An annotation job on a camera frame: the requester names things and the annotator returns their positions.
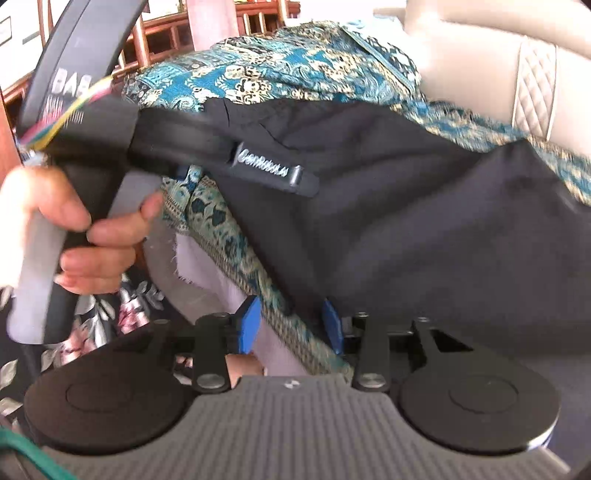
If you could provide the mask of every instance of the screw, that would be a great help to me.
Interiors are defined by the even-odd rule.
[[[380,374],[363,374],[359,379],[359,385],[365,388],[381,388],[386,384],[386,379]]]
[[[203,374],[197,377],[197,385],[207,390],[222,388],[226,381],[218,374]]]

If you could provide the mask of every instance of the paisley pattern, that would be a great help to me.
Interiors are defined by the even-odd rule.
[[[443,102],[427,102],[420,75],[400,49],[331,22],[279,30],[273,37],[230,38],[128,79],[124,95],[141,106],[198,112],[212,96],[236,103],[273,98],[362,100],[389,106],[429,132],[468,150],[488,151],[524,132]],[[591,161],[527,137],[581,202],[591,205]],[[314,338],[285,300],[232,217],[215,182],[198,166],[164,180],[165,216],[192,236],[244,292],[260,296],[267,322],[312,374],[351,367]]]

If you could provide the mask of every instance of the gray plastic base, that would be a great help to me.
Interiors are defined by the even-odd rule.
[[[553,480],[569,471],[543,447],[506,457],[447,450],[388,397],[340,376],[245,377],[231,392],[199,397],[172,430],[133,451],[45,451],[80,480]]]

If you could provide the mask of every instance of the seat backrest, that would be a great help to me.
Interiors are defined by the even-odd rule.
[[[408,0],[421,89],[591,156],[591,11],[570,0]]]

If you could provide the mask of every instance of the black round pad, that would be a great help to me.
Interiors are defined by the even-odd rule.
[[[64,452],[107,455],[162,435],[185,407],[181,384],[136,353],[89,355],[42,375],[24,408],[38,441]]]
[[[468,355],[443,354],[405,380],[398,403],[407,420],[465,453],[506,455],[545,441],[560,408],[552,385],[512,362]]]

